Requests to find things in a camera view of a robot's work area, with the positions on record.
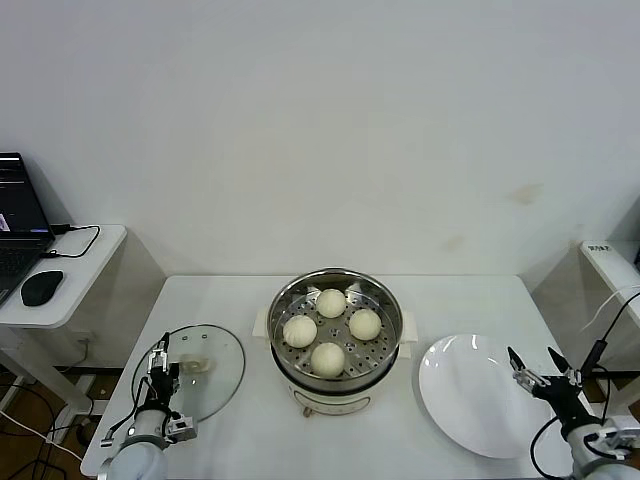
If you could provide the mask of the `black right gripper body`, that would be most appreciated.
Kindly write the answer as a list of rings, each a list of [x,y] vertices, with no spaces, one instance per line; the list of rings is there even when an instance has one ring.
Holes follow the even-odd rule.
[[[566,377],[544,377],[541,384],[532,387],[532,395],[546,401],[562,425],[593,423],[593,416],[579,399],[580,393],[581,388]]]

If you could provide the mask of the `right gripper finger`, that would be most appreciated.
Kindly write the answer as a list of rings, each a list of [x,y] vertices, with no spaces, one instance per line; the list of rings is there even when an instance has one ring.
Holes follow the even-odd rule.
[[[554,350],[552,347],[547,348],[547,352],[551,357],[554,365],[560,372],[562,376],[564,376],[569,384],[575,387],[582,386],[582,375],[579,370],[574,369],[566,360],[566,358],[560,354],[558,351]]]
[[[550,385],[549,380],[537,374],[533,370],[528,369],[512,347],[507,347],[507,353],[509,357],[509,364],[513,370],[513,378],[525,391],[531,395],[535,395],[540,389],[546,388]]]

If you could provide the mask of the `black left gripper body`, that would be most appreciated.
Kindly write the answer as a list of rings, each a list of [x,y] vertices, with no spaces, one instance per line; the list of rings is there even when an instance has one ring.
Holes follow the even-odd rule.
[[[167,373],[150,373],[150,387],[148,389],[150,401],[155,401],[162,407],[168,407],[175,392],[171,390],[169,371]]]

